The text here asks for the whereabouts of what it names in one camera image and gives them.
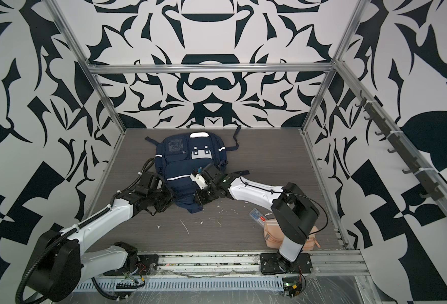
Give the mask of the navy blue student backpack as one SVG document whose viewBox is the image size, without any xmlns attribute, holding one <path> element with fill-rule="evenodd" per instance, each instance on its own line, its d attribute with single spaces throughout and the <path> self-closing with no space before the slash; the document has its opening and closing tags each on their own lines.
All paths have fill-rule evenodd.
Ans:
<svg viewBox="0 0 447 304">
<path fill-rule="evenodd" d="M 206 131 L 176 134 L 162 142 L 150 137 L 145 140 L 156 146 L 156 172 L 173 191 L 175 205 L 191 214 L 203 210 L 194 198 L 199 187 L 191 180 L 191 173 L 209 164 L 224 171 L 228 164 L 227 152 L 239 149 L 238 142 L 234 146 L 227 146 L 220 136 Z"/>
</svg>

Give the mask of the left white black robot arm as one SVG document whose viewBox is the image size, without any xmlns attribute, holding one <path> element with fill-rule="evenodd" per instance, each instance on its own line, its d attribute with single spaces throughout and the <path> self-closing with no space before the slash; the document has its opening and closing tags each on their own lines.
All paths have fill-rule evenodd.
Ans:
<svg viewBox="0 0 447 304">
<path fill-rule="evenodd" d="M 105 272 L 123 269 L 133 272 L 137 249 L 119 242 L 105 250 L 90 253 L 89 248 L 118 225 L 141 211 L 153 207 L 163 212 L 172 202 L 173 192 L 165 179 L 153 172 L 141 172 L 135 184 L 118 191 L 102 210 L 61 231 L 43 233 L 23 273 L 15 302 L 25 303 L 25 288 L 31 288 L 45 300 L 61 301 L 79 285 Z"/>
</svg>

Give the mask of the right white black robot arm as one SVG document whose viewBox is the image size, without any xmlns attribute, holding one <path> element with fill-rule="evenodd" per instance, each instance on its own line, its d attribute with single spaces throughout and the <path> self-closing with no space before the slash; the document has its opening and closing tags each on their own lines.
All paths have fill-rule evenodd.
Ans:
<svg viewBox="0 0 447 304">
<path fill-rule="evenodd" d="M 212 164 L 194 170 L 190 178 L 198 186 L 195 199 L 200 205 L 228 198 L 270 210 L 284 233 L 279 258 L 288 263 L 297 260 L 320 216 L 316 205 L 294 183 L 260 184 L 246 179 L 240 172 L 226 174 Z"/>
</svg>

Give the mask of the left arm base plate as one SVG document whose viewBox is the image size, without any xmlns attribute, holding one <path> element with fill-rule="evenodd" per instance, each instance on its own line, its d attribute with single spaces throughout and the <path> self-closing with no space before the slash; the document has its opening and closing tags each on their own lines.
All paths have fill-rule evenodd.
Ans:
<svg viewBox="0 0 447 304">
<path fill-rule="evenodd" d="M 104 276 L 146 276 L 158 268 L 159 255 L 157 254 L 132 254 L 126 259 L 126 262 L 119 269 L 105 272 Z"/>
</svg>

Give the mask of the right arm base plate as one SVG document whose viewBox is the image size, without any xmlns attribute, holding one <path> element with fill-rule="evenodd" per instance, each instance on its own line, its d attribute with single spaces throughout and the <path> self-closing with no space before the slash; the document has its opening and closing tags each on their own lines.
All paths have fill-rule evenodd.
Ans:
<svg viewBox="0 0 447 304">
<path fill-rule="evenodd" d="M 278 274 L 310 274 L 313 264 L 308 253 L 300 253 L 294 262 L 289 262 L 279 253 L 260 254 L 260 272 L 266 276 Z"/>
</svg>

